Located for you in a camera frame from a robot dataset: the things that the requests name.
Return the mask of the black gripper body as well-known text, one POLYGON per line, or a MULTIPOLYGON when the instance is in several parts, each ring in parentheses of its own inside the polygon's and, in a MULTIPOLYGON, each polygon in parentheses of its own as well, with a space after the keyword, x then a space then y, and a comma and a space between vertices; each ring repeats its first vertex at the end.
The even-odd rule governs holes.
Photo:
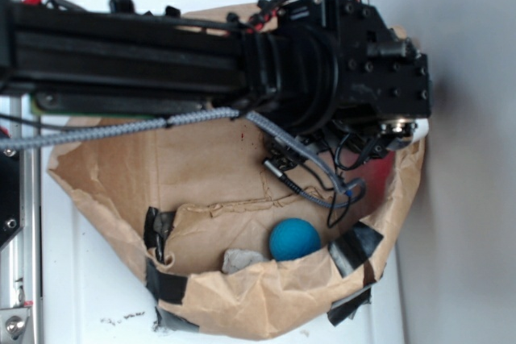
POLYGON ((308 135, 328 129, 362 159, 380 159, 414 141, 431 115, 427 56, 399 38, 377 9, 359 0, 294 0, 277 12, 289 40, 279 120, 308 135))

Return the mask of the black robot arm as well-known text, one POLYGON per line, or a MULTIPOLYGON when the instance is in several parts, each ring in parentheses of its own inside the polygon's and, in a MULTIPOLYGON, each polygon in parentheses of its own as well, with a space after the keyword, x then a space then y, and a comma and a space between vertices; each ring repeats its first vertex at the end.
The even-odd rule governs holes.
POLYGON ((1 0, 1 93, 45 114, 169 117, 231 108, 355 151, 432 109, 427 57, 360 0, 260 0, 247 21, 54 10, 1 0))

